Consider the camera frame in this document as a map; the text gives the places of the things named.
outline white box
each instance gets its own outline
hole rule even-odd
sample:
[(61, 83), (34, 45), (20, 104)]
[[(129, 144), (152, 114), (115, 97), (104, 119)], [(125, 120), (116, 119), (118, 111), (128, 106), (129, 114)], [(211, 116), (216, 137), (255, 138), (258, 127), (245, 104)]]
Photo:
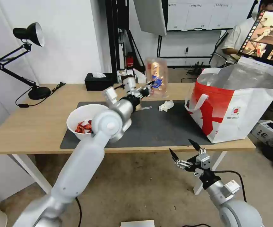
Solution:
[(273, 136), (273, 121), (261, 121), (252, 129), (251, 134), (261, 142), (266, 143)]
[(121, 227), (154, 227), (154, 220), (121, 222)]

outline bag handle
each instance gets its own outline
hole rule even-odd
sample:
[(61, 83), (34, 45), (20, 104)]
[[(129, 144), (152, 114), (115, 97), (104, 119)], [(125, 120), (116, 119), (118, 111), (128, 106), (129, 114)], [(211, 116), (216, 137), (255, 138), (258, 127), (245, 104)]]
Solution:
[(208, 95), (202, 94), (202, 95), (200, 96), (200, 99), (198, 100), (197, 104), (195, 105), (195, 107), (194, 107), (193, 109), (189, 109), (189, 108), (187, 107), (187, 101), (188, 101), (188, 100), (185, 99), (185, 108), (186, 108), (186, 110), (189, 111), (189, 112), (195, 112), (195, 111), (197, 111), (199, 108), (202, 107), (202, 105), (204, 104), (205, 100), (208, 99), (208, 97), (209, 97)]

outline concrete floor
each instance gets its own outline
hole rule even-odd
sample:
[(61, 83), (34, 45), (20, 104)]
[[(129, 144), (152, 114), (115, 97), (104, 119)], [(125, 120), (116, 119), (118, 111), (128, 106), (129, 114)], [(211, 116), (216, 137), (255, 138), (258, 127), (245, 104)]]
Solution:
[[(186, 70), (170, 69), (169, 75), (169, 82), (180, 82), (186, 77)], [(195, 154), (180, 152), (178, 156), (187, 160)], [(68, 157), (64, 154), (36, 155), (38, 168), (52, 185)], [(273, 167), (260, 151), (229, 152), (218, 169), (235, 170), (243, 176), (248, 203), (260, 212), (265, 226), (273, 226)], [(219, 176), (225, 183), (232, 179), (239, 182), (234, 174)], [(221, 227), (218, 211), (208, 194), (205, 191), (193, 194), (195, 181), (192, 173), (174, 166), (169, 153), (107, 154), (79, 196), (83, 210), (81, 226), (116, 227), (123, 221), (154, 219), (157, 227), (200, 223)], [(32, 200), (43, 195), (40, 187), (33, 184), (1, 202), (0, 209), (9, 217), (7, 226), (12, 226)], [(242, 192), (236, 197), (242, 200)], [(76, 202), (62, 219), (63, 226), (78, 225)]]

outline white shirt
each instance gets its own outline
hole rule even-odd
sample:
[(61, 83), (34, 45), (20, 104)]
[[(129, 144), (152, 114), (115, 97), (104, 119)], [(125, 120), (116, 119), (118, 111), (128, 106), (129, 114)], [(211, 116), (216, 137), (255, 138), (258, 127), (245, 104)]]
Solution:
[[(254, 18), (251, 17), (235, 26), (224, 40), (223, 44), (218, 47), (216, 53), (224, 56), (229, 63), (234, 63), (234, 60), (230, 56), (223, 53), (223, 49), (233, 48), (239, 50), (253, 27), (254, 22)], [(220, 67), (223, 64), (225, 64), (225, 60), (223, 58), (216, 55), (213, 56), (211, 60), (211, 67)]]

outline tissue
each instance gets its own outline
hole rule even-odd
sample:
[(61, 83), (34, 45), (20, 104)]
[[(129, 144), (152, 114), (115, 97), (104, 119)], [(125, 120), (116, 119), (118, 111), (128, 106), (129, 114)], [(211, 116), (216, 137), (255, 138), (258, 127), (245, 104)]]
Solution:
[(92, 73), (92, 77), (94, 78), (103, 78), (106, 77), (103, 73)]
[(164, 104), (159, 106), (159, 111), (165, 111), (167, 112), (169, 109), (171, 109), (174, 106), (174, 103), (172, 100), (170, 101), (165, 101)]

